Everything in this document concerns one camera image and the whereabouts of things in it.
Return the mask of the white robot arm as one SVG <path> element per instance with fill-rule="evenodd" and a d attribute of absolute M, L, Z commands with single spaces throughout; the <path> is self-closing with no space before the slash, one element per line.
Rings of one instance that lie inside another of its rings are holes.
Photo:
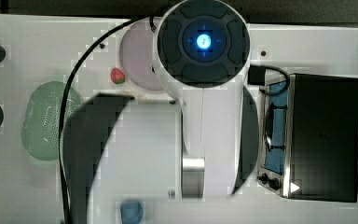
<path fill-rule="evenodd" d="M 181 106 L 187 156 L 200 178 L 184 178 L 190 198 L 232 193 L 239 171 L 244 81 L 250 68 L 246 20 L 221 0 L 184 0 L 162 17 L 153 37 L 158 81 Z M 129 95 L 98 93 L 60 121 L 66 224 L 87 224 L 91 186 L 104 147 Z"/>

